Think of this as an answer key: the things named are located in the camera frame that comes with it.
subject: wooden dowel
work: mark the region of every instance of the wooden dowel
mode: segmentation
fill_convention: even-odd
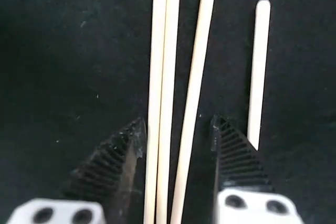
[[[170,143],[172,130],[178,11],[180,0],[167,0],[156,191],[156,223],[167,223]]]
[[[154,224],[166,0],[153,0],[144,224]]]
[[[182,220],[185,190],[213,5],[214,0],[201,0],[199,4],[193,59],[184,112],[180,153],[178,157],[171,224],[180,224]]]
[[[258,2],[256,7],[250,102],[247,123],[247,138],[256,150],[259,148],[270,10],[271,5],[269,0],[260,0]]]

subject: wooden stick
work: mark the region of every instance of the wooden stick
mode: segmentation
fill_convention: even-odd
[[[166,0],[153,0],[144,224],[154,224]]]
[[[174,79],[178,11],[180,0],[167,0],[164,35],[162,96],[159,137],[159,164],[157,167],[156,223],[167,223],[167,202],[169,186],[170,142],[172,130]]]
[[[180,224],[182,220],[185,190],[213,5],[214,0],[201,0],[199,4],[193,59],[184,112],[180,153],[178,157],[171,224]]]
[[[259,147],[270,10],[271,5],[269,0],[260,0],[258,2],[256,7],[250,103],[247,123],[247,138],[256,150],[258,150]]]

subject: mounting hole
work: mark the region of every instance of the mounting hole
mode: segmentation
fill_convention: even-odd
[[[92,212],[89,209],[78,210],[72,218],[73,224],[89,224],[92,220]]]
[[[46,223],[52,218],[53,214],[54,210],[52,208],[42,208],[35,213],[33,217],[33,222],[37,224]]]
[[[227,196],[225,199],[225,204],[234,208],[246,208],[245,201],[237,195]]]
[[[278,202],[276,200],[268,201],[266,206],[267,206],[268,211],[270,212],[275,212],[277,214],[282,214],[282,215],[288,213],[287,207],[283,203]]]

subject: rounded stick tip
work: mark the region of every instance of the rounded stick tip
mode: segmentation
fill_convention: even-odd
[[[271,9],[271,3],[269,0],[259,0],[256,10],[257,11],[262,11],[262,12],[269,12]]]

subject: black fabric background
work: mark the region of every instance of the black fabric background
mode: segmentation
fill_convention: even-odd
[[[215,0],[184,223],[210,220],[211,116],[246,131],[257,1]],[[260,153],[306,223],[334,223],[335,0],[270,2]],[[170,194],[198,4],[180,4]],[[55,197],[99,142],[146,117],[151,11],[152,0],[0,0],[1,221]]]

